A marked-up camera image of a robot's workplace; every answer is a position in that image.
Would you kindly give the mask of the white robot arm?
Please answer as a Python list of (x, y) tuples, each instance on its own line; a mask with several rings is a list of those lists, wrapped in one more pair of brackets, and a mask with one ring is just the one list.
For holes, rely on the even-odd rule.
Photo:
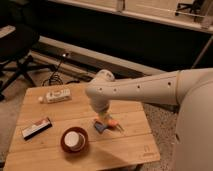
[(213, 171), (213, 68), (121, 80), (103, 69), (85, 93), (104, 117), (112, 100), (178, 105), (172, 171)]

